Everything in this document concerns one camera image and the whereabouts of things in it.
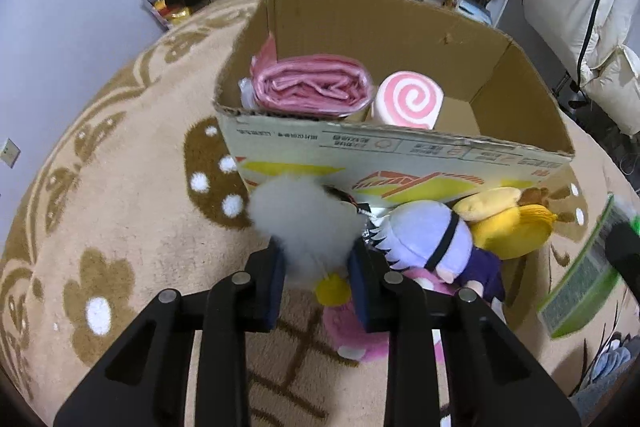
white fluffy plush toy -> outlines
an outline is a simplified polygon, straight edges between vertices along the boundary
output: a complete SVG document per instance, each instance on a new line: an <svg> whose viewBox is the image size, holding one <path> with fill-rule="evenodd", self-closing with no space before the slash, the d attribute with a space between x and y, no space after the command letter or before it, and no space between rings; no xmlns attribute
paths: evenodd
<svg viewBox="0 0 640 427"><path fill-rule="evenodd" d="M252 192L248 212L255 228L282 248L287 283L316 290L323 305L346 298L347 258L367 220L355 206L308 176L278 176Z"/></svg>

black headband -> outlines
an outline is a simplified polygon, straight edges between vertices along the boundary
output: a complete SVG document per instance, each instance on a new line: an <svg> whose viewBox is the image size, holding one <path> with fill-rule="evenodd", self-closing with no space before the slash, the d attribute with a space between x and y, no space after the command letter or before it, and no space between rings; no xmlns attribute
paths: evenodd
<svg viewBox="0 0 640 427"><path fill-rule="evenodd" d="M433 272L436 269L436 266L442 258L444 254L449 250L449 246L451 245L451 241L453 241L453 235L456 233L456 227L458 226L458 222L460 221L460 216L456 214L453 210L451 211L451 219L449 221L449 226L447 230L442 234L442 239L440 243L437 245L436 249L433 251L433 254L427 261L427 264L424 265L426 270Z"/></svg>

purple doll clothing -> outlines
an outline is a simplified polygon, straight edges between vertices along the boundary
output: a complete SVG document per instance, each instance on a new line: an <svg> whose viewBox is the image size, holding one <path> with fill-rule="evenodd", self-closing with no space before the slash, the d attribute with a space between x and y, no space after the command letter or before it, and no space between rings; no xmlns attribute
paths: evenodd
<svg viewBox="0 0 640 427"><path fill-rule="evenodd" d="M472 247L471 257L463 272L458 276L456 282L464 286L469 281L478 281L484 286L482 298L491 302L494 297L500 302L504 302L504 286L502 285L502 275L500 273L500 258L494 253L482 248Z"/></svg>

pink plush toy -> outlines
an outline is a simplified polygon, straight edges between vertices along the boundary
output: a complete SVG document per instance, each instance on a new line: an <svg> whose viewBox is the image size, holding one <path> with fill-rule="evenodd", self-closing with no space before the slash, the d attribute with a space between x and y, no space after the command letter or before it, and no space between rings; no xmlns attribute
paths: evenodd
<svg viewBox="0 0 640 427"><path fill-rule="evenodd" d="M402 273L415 280L422 288L446 295L453 295L454 289L424 268L411 268ZM367 333L356 317L353 302L335 308L325 308L322 314L324 328L329 334L332 346L344 359L370 362L389 354L388 333ZM444 363L444 352L440 340L440 330L433 330L433 344L436 362Z"/></svg>

metal screw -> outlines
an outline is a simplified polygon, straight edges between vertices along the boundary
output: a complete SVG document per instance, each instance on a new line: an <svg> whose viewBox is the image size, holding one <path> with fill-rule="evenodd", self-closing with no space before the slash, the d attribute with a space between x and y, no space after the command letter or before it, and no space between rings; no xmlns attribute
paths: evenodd
<svg viewBox="0 0 640 427"><path fill-rule="evenodd" d="M460 297L465 302L473 302L478 298L478 294L471 288L462 288L458 292L458 297Z"/></svg>
<svg viewBox="0 0 640 427"><path fill-rule="evenodd" d="M251 276L247 272L236 272L231 277L231 282L237 286L247 284L251 280Z"/></svg>
<svg viewBox="0 0 640 427"><path fill-rule="evenodd" d="M162 290L158 296L158 300L162 302L162 304L169 304L169 302L175 301L177 296L178 292L176 290Z"/></svg>
<svg viewBox="0 0 640 427"><path fill-rule="evenodd" d="M389 284L399 284L402 282L402 274L400 272L386 272L385 273L385 281Z"/></svg>

